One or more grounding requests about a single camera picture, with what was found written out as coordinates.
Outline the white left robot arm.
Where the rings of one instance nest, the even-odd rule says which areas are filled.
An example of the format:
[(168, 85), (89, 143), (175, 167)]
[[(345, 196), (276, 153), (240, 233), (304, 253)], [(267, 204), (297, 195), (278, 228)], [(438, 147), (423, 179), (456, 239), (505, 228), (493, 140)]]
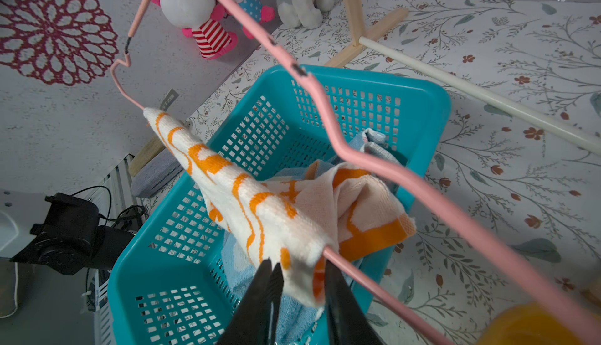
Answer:
[(56, 193), (1, 190), (1, 259), (46, 265), (62, 275), (111, 270), (131, 232), (100, 225), (97, 206)]

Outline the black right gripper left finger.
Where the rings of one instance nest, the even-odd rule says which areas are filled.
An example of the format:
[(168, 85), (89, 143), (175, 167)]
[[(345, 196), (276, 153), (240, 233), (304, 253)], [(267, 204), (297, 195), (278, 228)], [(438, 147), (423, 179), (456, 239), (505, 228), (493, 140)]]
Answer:
[(283, 286), (281, 264), (263, 260), (217, 344), (276, 344)]

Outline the white orange patterned towel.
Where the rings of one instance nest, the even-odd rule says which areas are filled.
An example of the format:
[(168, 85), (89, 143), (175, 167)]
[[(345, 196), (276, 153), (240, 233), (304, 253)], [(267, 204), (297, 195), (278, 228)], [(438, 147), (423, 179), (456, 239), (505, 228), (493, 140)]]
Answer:
[(323, 173), (311, 165), (301, 180), (260, 182), (168, 113), (146, 108), (143, 114), (199, 186), (211, 220), (233, 235), (253, 265), (280, 263), (284, 293), (305, 306), (324, 304), (326, 247), (355, 261), (416, 233), (388, 187), (351, 163)]

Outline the blue spotted towel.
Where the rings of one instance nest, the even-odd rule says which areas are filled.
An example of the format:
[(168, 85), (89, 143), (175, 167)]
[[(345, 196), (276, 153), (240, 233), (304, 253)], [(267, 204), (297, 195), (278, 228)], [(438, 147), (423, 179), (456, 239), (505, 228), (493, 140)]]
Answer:
[[(355, 135), (349, 142), (349, 146), (359, 152), (366, 152), (398, 164), (398, 159), (387, 150), (387, 139), (385, 134), (367, 128)], [(224, 235), (221, 257), (230, 290), (237, 298), (243, 298), (254, 277), (255, 266), (244, 254), (236, 239), (229, 233)], [(321, 315), (321, 309), (306, 307), (290, 296), (282, 296), (275, 335), (276, 342), (290, 344), (302, 338)]]

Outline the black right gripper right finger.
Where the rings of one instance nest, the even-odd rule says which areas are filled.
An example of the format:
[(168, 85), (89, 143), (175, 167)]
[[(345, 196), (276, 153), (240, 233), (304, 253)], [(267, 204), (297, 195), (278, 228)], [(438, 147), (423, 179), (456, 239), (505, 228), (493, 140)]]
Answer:
[(330, 261), (326, 263), (325, 289), (330, 344), (383, 344), (361, 311), (342, 272)]

